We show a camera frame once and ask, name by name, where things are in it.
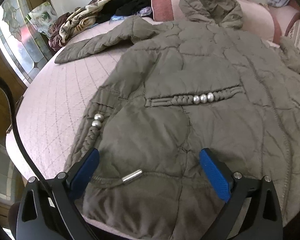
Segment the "gray cloth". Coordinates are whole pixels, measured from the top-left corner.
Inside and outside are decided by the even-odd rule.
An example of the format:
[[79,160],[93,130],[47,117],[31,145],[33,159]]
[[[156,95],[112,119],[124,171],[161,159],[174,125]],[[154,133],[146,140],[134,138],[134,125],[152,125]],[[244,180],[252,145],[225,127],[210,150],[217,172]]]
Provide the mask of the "gray cloth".
[[[235,0],[179,5],[191,21],[151,25],[133,16],[56,59],[135,43],[92,97],[65,164],[67,171],[90,147],[100,151],[78,208],[135,238],[198,240],[224,205],[199,165],[208,147],[232,171],[271,176],[286,224],[300,211],[300,67],[288,65],[290,51],[283,61],[259,37],[236,30]],[[203,93],[215,100],[194,104]],[[101,130],[91,126],[96,113],[105,117]],[[123,184],[138,169],[143,175]]]
[[273,7],[282,7],[288,5],[290,0],[268,0],[268,4]]

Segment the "pearl bead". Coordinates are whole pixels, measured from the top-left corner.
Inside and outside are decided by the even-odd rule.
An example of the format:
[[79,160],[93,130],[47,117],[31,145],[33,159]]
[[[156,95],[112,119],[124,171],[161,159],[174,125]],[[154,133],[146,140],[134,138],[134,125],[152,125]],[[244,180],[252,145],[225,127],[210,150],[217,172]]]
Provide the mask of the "pearl bead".
[[214,100],[214,95],[211,92],[208,93],[208,101],[213,102],[213,100]]
[[102,114],[95,114],[94,120],[99,120],[102,122],[104,120],[104,116]]
[[199,96],[194,96],[193,97],[193,103],[196,104],[196,105],[199,104],[200,103],[200,97]]
[[101,123],[99,120],[94,120],[94,121],[92,122],[92,126],[95,126],[95,127],[97,127],[98,129],[101,129],[102,123]]
[[206,94],[202,94],[202,95],[200,96],[200,102],[201,102],[202,104],[205,104],[207,101],[208,101],[207,95],[206,95]]

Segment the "bed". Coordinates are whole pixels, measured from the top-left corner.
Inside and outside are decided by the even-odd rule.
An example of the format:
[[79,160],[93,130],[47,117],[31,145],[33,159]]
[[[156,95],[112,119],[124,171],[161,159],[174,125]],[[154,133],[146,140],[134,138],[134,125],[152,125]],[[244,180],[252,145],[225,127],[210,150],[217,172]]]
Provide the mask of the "bed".
[[[152,24],[151,18],[145,19]],[[122,21],[105,22],[80,33],[69,44],[106,33]],[[63,171],[74,136],[89,100],[114,69],[130,44],[119,44],[98,55],[58,65],[60,50],[40,71],[24,94],[17,114],[21,140],[46,179]],[[20,173],[34,175],[13,135],[6,137],[7,152]]]

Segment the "maroon cloth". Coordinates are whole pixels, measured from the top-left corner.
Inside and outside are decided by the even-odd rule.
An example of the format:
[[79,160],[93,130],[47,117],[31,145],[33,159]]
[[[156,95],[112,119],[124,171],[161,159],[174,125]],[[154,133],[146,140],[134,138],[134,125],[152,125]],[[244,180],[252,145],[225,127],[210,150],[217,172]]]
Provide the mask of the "maroon cloth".
[[59,30],[61,26],[67,21],[70,13],[65,13],[61,15],[56,22],[49,27],[48,32],[51,33],[51,38],[49,39],[49,45],[54,51],[58,51],[62,47],[59,45],[59,41],[61,40],[61,36],[59,34]]

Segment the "blue gripper pad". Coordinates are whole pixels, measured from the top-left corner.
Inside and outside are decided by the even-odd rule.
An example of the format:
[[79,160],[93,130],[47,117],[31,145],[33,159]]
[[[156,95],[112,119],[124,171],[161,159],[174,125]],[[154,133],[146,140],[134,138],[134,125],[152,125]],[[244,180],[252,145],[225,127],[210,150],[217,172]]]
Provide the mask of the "blue gripper pad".
[[200,154],[200,165],[203,168],[205,174],[208,177],[212,187],[217,193],[218,197],[225,202],[231,197],[231,188],[227,179],[223,176],[217,165],[213,162],[211,157],[206,152],[206,149],[201,150]]
[[70,192],[68,193],[68,196],[69,199],[73,201],[82,196],[93,176],[94,171],[99,165],[100,155],[97,149],[91,149],[86,154],[88,157],[71,181]]

